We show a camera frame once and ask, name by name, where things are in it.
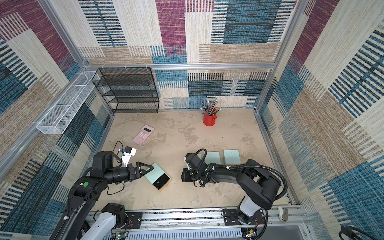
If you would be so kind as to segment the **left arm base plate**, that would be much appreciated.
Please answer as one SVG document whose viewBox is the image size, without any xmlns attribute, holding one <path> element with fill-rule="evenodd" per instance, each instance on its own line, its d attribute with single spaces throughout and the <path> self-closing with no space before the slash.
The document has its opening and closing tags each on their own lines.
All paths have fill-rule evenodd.
<svg viewBox="0 0 384 240">
<path fill-rule="evenodd" d="M 136 230 L 141 228 L 143 212 L 126 212 L 127 221 L 123 230 Z"/>
</svg>

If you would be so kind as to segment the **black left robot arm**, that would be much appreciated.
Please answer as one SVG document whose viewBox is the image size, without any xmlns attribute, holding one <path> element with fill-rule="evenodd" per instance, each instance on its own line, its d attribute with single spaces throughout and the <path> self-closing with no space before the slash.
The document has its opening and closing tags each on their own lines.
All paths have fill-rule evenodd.
<svg viewBox="0 0 384 240">
<path fill-rule="evenodd" d="M 109 184 L 132 182 L 151 172 L 152 165 L 137 162 L 133 167 L 122 166 L 122 160 L 111 151 L 94 155 L 93 165 L 70 189 L 67 205 L 54 229 L 51 240 L 74 240 L 81 231 L 87 215 Z"/>
</svg>

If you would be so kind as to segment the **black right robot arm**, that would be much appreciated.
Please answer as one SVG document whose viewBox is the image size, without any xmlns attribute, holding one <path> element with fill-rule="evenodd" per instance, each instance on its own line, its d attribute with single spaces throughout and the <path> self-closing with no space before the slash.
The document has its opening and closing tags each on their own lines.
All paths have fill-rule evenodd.
<svg viewBox="0 0 384 240">
<path fill-rule="evenodd" d="M 197 188 L 217 183 L 239 185 L 247 195 L 238 206 L 242 217 L 250 218 L 261 209 L 270 210 L 274 201 L 284 197 L 288 191 L 284 175 L 273 168 L 254 160 L 235 166 L 207 164 L 207 154 L 206 149 L 186 154 L 187 167 L 183 169 L 182 181 L 192 182 Z"/>
</svg>

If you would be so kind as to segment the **mint drawer jewelry box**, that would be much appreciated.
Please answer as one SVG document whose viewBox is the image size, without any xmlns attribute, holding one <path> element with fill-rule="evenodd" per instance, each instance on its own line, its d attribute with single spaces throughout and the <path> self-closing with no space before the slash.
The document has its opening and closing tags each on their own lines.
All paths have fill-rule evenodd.
<svg viewBox="0 0 384 240">
<path fill-rule="evenodd" d="M 226 165 L 241 164 L 240 154 L 238 150 L 224 150 L 224 161 Z"/>
</svg>

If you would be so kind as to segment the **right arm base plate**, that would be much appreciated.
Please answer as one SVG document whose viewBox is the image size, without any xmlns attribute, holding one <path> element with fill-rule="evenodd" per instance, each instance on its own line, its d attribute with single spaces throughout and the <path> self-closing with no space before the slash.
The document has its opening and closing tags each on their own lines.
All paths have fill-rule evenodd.
<svg viewBox="0 0 384 240">
<path fill-rule="evenodd" d="M 251 217 L 247 216 L 238 209 L 222 209 L 221 216 L 226 226 L 236 225 L 264 225 L 266 222 L 265 214 L 262 210 L 256 211 Z"/>
</svg>

